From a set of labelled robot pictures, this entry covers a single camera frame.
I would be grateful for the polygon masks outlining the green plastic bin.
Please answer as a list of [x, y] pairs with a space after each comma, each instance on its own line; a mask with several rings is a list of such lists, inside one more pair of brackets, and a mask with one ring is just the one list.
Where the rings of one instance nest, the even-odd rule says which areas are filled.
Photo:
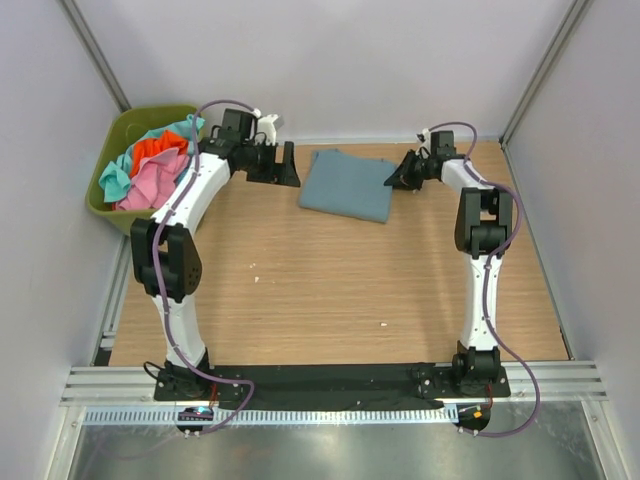
[[85, 202], [123, 234], [137, 218], [162, 207], [186, 175], [193, 132], [205, 120], [188, 104], [138, 107], [112, 123], [90, 180]]

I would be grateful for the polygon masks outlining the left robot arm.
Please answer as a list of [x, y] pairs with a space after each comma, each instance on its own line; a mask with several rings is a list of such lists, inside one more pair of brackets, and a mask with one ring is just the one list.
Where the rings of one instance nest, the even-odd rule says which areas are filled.
[[154, 373], [157, 400], [203, 400], [214, 383], [196, 313], [203, 266], [194, 234], [219, 191], [238, 171], [250, 182], [300, 187], [294, 145], [278, 144], [283, 120], [226, 109], [221, 124], [194, 143], [184, 179], [150, 218], [130, 229], [133, 272], [161, 316], [166, 358]]

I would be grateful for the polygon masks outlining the aluminium frame rail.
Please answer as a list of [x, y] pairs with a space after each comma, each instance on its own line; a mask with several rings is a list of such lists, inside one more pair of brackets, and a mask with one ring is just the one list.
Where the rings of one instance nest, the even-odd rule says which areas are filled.
[[[528, 364], [543, 401], [606, 401], [608, 395], [592, 361], [534, 361]], [[534, 399], [534, 387], [517, 362], [504, 364], [511, 402]], [[66, 380], [62, 406], [147, 404], [155, 382], [140, 367], [74, 367]]]

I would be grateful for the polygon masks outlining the orange t shirt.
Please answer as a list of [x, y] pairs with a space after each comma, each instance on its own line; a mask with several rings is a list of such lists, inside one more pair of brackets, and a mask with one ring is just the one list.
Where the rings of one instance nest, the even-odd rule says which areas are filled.
[[138, 141], [133, 146], [133, 165], [129, 177], [135, 177], [145, 158], [154, 157], [167, 149], [177, 148], [179, 154], [185, 154], [188, 151], [189, 141], [170, 130], [164, 130], [157, 138], [146, 138]]

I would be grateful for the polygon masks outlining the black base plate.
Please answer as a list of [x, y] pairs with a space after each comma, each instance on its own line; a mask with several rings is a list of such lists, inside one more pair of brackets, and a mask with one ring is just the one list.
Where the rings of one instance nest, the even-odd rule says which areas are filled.
[[224, 382], [210, 381], [181, 367], [158, 374], [156, 401], [215, 399], [233, 410], [255, 385], [246, 408], [264, 411], [433, 410], [447, 399], [507, 398], [506, 371], [492, 379], [457, 379], [448, 364], [396, 363], [346, 365], [218, 365], [211, 371]]

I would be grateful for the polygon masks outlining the blue-grey t shirt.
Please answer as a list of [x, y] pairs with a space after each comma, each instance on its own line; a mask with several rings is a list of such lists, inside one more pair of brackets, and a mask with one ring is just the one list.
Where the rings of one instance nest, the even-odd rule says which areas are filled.
[[385, 224], [392, 187], [385, 181], [396, 166], [384, 159], [367, 159], [340, 150], [316, 150], [302, 186], [298, 206], [317, 212]]

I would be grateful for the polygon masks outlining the teal t shirt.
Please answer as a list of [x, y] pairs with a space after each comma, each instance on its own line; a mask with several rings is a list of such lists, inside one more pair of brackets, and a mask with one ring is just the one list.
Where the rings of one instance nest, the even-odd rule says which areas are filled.
[[[189, 147], [186, 153], [191, 159], [194, 151], [194, 141], [192, 138], [192, 133], [199, 133], [204, 125], [205, 120], [202, 117], [196, 117], [192, 114], [188, 114], [184, 119], [180, 121], [170, 123], [163, 127], [151, 129], [143, 134], [139, 140], [129, 145], [125, 149], [124, 153], [118, 155], [116, 159], [109, 161], [104, 167], [98, 180], [98, 185], [103, 191], [103, 201], [112, 209], [114, 209], [115, 203], [122, 200], [128, 193], [133, 179], [129, 177], [129, 173], [131, 172], [133, 165], [133, 146], [138, 141], [146, 138], [157, 138], [162, 134], [164, 130], [170, 130], [185, 137], [189, 141]], [[176, 186], [184, 176], [184, 171], [176, 180]]]

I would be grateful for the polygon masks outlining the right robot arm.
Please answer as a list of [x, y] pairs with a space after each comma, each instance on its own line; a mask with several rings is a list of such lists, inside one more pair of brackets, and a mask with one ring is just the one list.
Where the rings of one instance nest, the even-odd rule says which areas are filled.
[[496, 338], [498, 280], [504, 250], [513, 233], [513, 197], [489, 182], [467, 154], [457, 152], [454, 132], [425, 129], [420, 146], [407, 152], [384, 182], [402, 190], [419, 190], [437, 180], [459, 195], [454, 244], [467, 265], [465, 320], [449, 368], [427, 384], [441, 380], [446, 393], [487, 395], [501, 381], [501, 355]]

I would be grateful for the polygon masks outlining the pink t shirt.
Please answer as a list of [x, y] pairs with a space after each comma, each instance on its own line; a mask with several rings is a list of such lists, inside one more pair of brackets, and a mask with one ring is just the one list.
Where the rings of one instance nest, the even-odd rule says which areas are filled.
[[137, 211], [160, 208], [176, 189], [176, 180], [185, 170], [190, 157], [177, 148], [142, 161], [126, 196], [115, 203], [115, 210]]

